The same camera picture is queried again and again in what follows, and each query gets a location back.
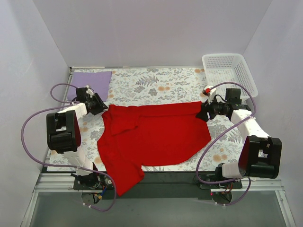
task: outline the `plastic basket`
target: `plastic basket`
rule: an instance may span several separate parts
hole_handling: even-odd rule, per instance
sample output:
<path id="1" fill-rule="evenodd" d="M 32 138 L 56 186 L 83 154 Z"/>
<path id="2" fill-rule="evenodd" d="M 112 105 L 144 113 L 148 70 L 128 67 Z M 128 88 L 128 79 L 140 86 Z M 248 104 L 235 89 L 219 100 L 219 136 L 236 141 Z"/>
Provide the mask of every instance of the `plastic basket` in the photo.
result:
<path id="1" fill-rule="evenodd" d="M 202 57 L 205 75 L 208 85 L 217 85 L 222 82 L 236 82 L 243 85 L 252 97 L 258 95 L 256 84 L 244 57 L 238 53 L 206 54 Z M 225 98 L 226 88 L 240 88 L 233 84 L 217 87 L 217 94 Z M 241 99 L 248 99 L 248 94 L 241 89 Z"/>

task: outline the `table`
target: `table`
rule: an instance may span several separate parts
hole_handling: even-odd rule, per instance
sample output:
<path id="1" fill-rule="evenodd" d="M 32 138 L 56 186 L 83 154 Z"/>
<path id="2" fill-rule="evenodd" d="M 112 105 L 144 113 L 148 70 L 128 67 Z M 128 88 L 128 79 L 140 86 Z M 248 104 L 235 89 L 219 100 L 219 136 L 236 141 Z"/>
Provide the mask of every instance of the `table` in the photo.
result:
<path id="1" fill-rule="evenodd" d="M 77 69 L 75 72 L 112 71 L 106 105 L 160 105 L 184 102 L 204 102 L 202 94 L 206 77 L 200 68 L 118 68 L 118 69 Z M 233 124 L 225 116 L 217 116 L 207 123 L 212 140 Z M 104 131 L 101 114 L 86 115 L 79 120 L 82 142 L 87 157 L 95 163 L 99 171 L 105 167 L 97 149 L 97 141 Z M 200 171 L 213 171 L 219 163 L 234 162 L 239 159 L 243 140 L 237 129 L 224 135 L 205 155 Z M 204 147 L 189 160 L 172 166 L 142 166 L 143 171 L 195 171 Z M 70 164 L 62 155 L 50 152 L 52 164 Z M 47 171 L 74 171 L 73 168 L 48 167 Z"/>

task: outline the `white backdrop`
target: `white backdrop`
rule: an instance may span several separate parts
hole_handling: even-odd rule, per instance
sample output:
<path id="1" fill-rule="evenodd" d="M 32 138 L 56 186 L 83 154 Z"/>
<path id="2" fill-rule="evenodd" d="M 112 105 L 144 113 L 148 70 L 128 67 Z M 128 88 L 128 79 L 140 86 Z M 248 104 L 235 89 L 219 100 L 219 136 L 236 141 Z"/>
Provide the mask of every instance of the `white backdrop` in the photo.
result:
<path id="1" fill-rule="evenodd" d="M 18 227 L 39 168 L 23 150 L 21 126 L 34 112 L 58 105 L 49 95 L 67 80 L 68 67 L 32 0 L 0 0 L 0 226 Z M 56 90 L 63 97 L 63 90 Z M 46 156 L 45 115 L 26 130 L 32 154 Z"/>
<path id="2" fill-rule="evenodd" d="M 303 1 L 273 0 L 244 57 L 256 82 L 261 127 L 283 143 L 280 176 L 303 226 Z"/>
<path id="3" fill-rule="evenodd" d="M 243 54 L 271 0 L 34 0 L 69 66 L 198 66 Z"/>

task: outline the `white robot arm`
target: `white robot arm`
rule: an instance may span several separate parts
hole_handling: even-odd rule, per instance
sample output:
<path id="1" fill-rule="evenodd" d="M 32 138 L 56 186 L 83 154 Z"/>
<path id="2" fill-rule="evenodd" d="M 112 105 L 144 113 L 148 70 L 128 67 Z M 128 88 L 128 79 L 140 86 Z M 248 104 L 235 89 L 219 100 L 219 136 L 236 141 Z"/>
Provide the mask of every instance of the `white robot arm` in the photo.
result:
<path id="1" fill-rule="evenodd" d="M 49 149 L 56 150 L 63 155 L 73 166 L 84 167 L 86 169 L 97 170 L 85 155 L 81 148 L 81 135 L 78 119 L 92 113 L 96 115 L 107 109 L 97 93 L 87 87 L 76 89 L 77 104 L 68 107 L 57 113 L 49 113 L 46 116 L 47 145 Z M 98 174 L 77 169 L 73 175 L 81 184 L 92 187 L 99 182 Z"/>
<path id="2" fill-rule="evenodd" d="M 218 102 L 216 88 L 207 86 L 203 93 L 208 101 L 201 105 L 197 118 L 207 122 L 216 115 L 225 115 L 234 124 L 251 116 L 250 108 L 241 103 L 241 90 L 227 88 L 225 100 Z M 219 178 L 242 178 L 244 176 L 276 178 L 279 172 L 282 142 L 270 137 L 251 117 L 237 126 L 245 140 L 242 153 L 237 162 L 220 164 L 217 167 Z"/>

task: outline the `purple towel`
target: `purple towel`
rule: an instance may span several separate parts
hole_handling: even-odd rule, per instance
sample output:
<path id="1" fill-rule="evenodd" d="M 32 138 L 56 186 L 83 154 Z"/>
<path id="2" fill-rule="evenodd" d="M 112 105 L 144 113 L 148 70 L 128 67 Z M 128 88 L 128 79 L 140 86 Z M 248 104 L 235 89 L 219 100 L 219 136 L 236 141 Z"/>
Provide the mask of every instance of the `purple towel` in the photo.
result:
<path id="1" fill-rule="evenodd" d="M 107 99 L 109 82 L 112 77 L 112 72 L 75 72 L 72 76 L 71 84 L 77 87 L 85 87 L 89 85 L 102 99 L 103 102 Z M 76 97 L 76 90 L 73 87 L 68 89 L 67 100 L 71 101 Z"/>

